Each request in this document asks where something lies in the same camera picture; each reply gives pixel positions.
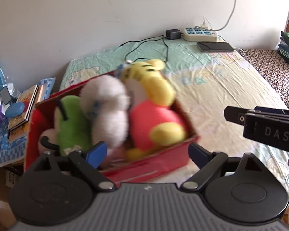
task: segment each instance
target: wrinkled sheet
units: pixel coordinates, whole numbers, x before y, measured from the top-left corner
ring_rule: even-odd
[[[70,62],[60,90],[109,72],[124,62],[124,56],[139,43],[128,43],[99,51]],[[242,136],[243,127],[224,119],[228,105],[253,109],[255,106],[284,108],[286,105],[266,80],[237,52],[202,53],[196,42],[169,41],[169,61],[163,70],[177,90],[177,100],[200,134],[199,144],[209,151],[221,150],[229,156],[254,153],[289,192],[289,153]],[[165,60],[162,41],[147,42],[128,56]],[[198,170],[192,161],[155,182],[182,183]]]

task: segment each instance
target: stack of books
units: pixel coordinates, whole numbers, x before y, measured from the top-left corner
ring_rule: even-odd
[[[27,135],[29,130],[28,121],[33,105],[37,102],[42,101],[46,88],[46,84],[43,84],[41,86],[34,85],[24,91],[17,98],[17,102],[23,102],[25,104],[25,109],[19,116],[13,117],[9,120],[8,130],[10,130],[10,134],[8,142],[13,142],[16,139]]]

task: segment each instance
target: white wall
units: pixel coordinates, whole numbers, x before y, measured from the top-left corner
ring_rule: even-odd
[[[0,0],[0,65],[21,90],[62,74],[73,58],[128,40],[225,24],[234,0]],[[273,49],[289,0],[238,0],[220,32],[233,46]]]

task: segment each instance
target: patterned floor mat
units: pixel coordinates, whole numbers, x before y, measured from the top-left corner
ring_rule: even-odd
[[[289,108],[289,64],[276,50],[245,49],[245,59],[275,89]]]

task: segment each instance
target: black antenna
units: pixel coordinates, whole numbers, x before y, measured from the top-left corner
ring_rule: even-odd
[[[59,101],[57,102],[57,104],[58,104],[58,108],[59,108],[59,110],[61,111],[61,114],[62,114],[62,116],[63,116],[63,120],[66,121],[66,120],[67,120],[67,114],[66,114],[66,111],[65,111],[65,109],[64,109],[64,107],[63,107],[62,102],[59,100]]]

